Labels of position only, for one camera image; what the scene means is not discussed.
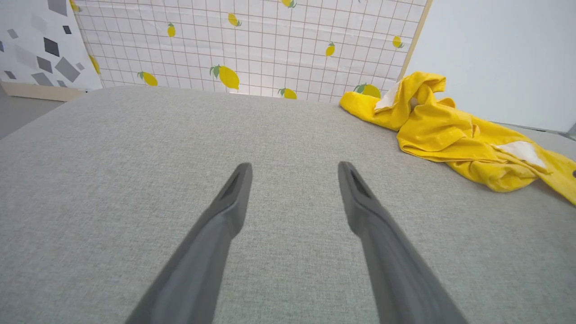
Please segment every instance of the wooden baseboard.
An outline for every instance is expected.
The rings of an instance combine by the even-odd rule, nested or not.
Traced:
[[[36,99],[70,101],[86,93],[84,90],[15,82],[2,82],[0,85],[7,95]]]

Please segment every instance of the gray diamond shape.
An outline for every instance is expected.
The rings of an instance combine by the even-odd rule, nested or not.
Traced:
[[[43,59],[39,56],[36,57],[38,59],[38,67],[43,69],[46,72],[52,73],[52,63],[47,59]]]
[[[16,80],[16,76],[14,75],[14,73],[10,72],[10,71],[4,71],[6,73],[6,75],[11,78],[12,80]]]
[[[44,50],[52,55],[60,57],[60,51],[58,50],[58,43],[44,37]]]
[[[18,38],[18,34],[16,34],[16,32],[13,29],[8,29],[8,34],[10,35],[10,37],[12,37],[12,39]]]
[[[30,17],[30,24],[32,25],[32,27],[38,29],[38,31],[40,31],[41,33],[43,34],[46,33],[48,23],[46,22],[46,20],[42,19],[37,14],[35,13],[32,14],[32,16]]]
[[[62,58],[58,64],[54,67],[58,70],[58,72],[62,73],[64,77],[66,77],[70,82],[74,82],[76,78],[80,75],[80,72],[68,62],[66,58]]]
[[[50,79],[43,72],[33,74],[32,77],[38,82],[39,85],[54,86]]]
[[[16,49],[16,60],[18,62],[34,70],[38,68],[38,61],[32,52],[25,50],[20,45],[16,45],[14,48]]]
[[[68,17],[68,12],[66,12],[66,0],[48,0],[48,9]]]

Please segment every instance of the gray floor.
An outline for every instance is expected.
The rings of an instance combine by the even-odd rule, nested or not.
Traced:
[[[0,87],[0,138],[52,111],[62,101],[10,97]]]

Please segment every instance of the white wall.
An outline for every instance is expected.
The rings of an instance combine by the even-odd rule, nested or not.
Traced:
[[[417,70],[446,76],[445,96],[460,110],[568,131],[576,123],[576,0],[434,0],[407,74]]]

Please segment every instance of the wooden frame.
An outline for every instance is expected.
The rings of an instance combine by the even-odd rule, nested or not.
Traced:
[[[412,52],[414,52],[414,48],[416,47],[416,43],[418,42],[418,38],[420,37],[420,33],[422,32],[422,28],[424,27],[424,22],[426,21],[426,17],[428,16],[428,11],[430,11],[430,6],[432,6],[432,1],[433,0],[428,0],[426,2],[426,6],[424,6],[424,11],[422,12],[420,23],[418,24],[418,27],[416,27],[416,34],[414,34],[412,44],[410,45],[410,49],[408,50],[408,54],[406,55],[406,60],[404,60],[404,65],[400,70],[400,77],[398,77],[399,81],[402,80],[404,74],[406,74],[408,64],[410,63],[410,59],[412,58]]]
[[[9,96],[56,101],[70,101],[86,93],[84,90],[63,88],[60,86],[45,86],[3,81],[0,81],[0,85]]]

